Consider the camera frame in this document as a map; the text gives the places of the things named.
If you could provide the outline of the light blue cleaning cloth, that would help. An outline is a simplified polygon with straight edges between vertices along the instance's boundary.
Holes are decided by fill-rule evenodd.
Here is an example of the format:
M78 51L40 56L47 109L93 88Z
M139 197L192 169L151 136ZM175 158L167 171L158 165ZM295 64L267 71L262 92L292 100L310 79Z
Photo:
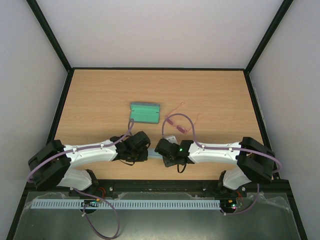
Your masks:
M154 148L149 148L148 149L148 158L149 159L163 159L163 156L160 155L159 153L155 152Z

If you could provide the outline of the pink sunglasses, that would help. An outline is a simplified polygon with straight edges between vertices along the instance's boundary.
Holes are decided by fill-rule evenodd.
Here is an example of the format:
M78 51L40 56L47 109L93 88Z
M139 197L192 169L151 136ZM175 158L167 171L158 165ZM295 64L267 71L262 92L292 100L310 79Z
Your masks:
M185 103L181 102L177 107L175 107L165 115L165 119L168 118L168 120L166 121L168 125L176 129L181 134L186 135L192 130L192 126L190 125L189 120L182 115L171 116L173 114L181 113L184 105Z

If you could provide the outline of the grey-green glasses case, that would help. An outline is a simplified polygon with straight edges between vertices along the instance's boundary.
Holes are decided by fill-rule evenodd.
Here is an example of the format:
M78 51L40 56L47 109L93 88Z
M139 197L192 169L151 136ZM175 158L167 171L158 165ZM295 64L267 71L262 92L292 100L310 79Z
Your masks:
M158 124L160 120L161 106L158 103L131 102L130 119L136 123Z

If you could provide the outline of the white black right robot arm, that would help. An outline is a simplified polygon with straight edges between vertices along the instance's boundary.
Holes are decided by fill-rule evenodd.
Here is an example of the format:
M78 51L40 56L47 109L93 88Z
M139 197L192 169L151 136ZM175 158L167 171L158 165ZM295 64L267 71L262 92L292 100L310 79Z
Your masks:
M248 183L268 185L273 178L275 154L251 137L225 144L197 143L194 140L182 140L178 144L162 138L154 151L162 156L166 167L202 163L233 165L233 169L224 170L219 177L218 191L224 196Z

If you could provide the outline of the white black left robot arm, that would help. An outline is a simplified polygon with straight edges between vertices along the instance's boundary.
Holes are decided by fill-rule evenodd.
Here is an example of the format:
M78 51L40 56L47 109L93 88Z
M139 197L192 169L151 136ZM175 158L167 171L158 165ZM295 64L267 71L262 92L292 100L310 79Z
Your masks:
M97 184L97 178L92 170L79 170L79 166L96 162L124 161L129 165L144 162L148 159L150 144L143 131L85 145L52 140L28 161L27 182L33 183L38 191L55 187L86 191Z

